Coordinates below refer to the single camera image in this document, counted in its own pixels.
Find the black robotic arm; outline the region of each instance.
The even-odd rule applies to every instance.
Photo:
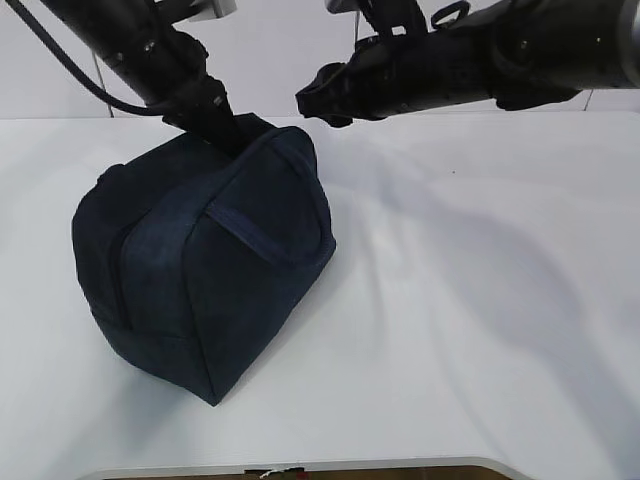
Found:
[[[221,0],[42,1],[146,107],[91,85],[20,0],[6,0],[101,99],[161,114],[233,156],[246,147],[224,85],[207,74],[207,51],[173,27]],[[436,13],[431,28],[416,0],[329,0],[344,3],[361,10],[376,35],[297,94],[305,117],[335,127],[490,98],[522,110],[585,89],[640,88],[640,0],[501,0],[472,14],[467,1],[458,1]]]
[[[342,127],[490,98],[523,110],[640,87],[639,0],[502,0],[471,15],[459,1],[431,31],[416,0],[357,1],[377,35],[298,93],[305,117]]]

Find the white surface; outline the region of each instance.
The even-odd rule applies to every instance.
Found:
[[[25,5],[94,81],[91,52],[38,0]],[[0,118],[107,117],[104,104],[84,90],[4,2],[0,2]]]
[[[319,0],[242,0],[228,17],[176,28],[207,48],[208,71],[224,82],[234,111],[289,116],[298,115],[295,94],[320,67],[353,53],[355,14],[331,15]],[[100,65],[110,93],[141,103]]]
[[[0,122],[0,478],[351,461],[640,478],[640,116],[302,124],[339,250],[212,408],[116,357],[71,251],[99,173],[175,131]]]
[[[640,90],[600,90],[593,92],[590,111],[640,113]]]

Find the dark blue fabric bag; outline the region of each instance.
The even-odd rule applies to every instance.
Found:
[[[78,279],[113,349],[216,405],[336,248],[311,139],[238,117],[236,160],[184,134],[110,168],[73,220]]]

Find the metal bracket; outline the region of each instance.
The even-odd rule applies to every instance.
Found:
[[[380,35],[394,36],[393,29],[403,27],[406,34],[421,37],[429,33],[427,20],[416,0],[358,0],[364,17]]]

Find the bag handle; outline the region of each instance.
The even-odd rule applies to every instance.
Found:
[[[294,170],[310,195],[313,210],[320,227],[320,243],[316,252],[302,256],[287,253],[277,241],[255,225],[244,213],[219,204],[217,201],[207,208],[207,214],[225,230],[251,248],[258,256],[274,266],[303,268],[319,265],[333,252],[336,243],[331,231],[329,202],[316,173],[310,167],[302,152],[292,148],[285,141],[274,141],[271,147],[278,154],[278,157],[286,161],[289,167]]]

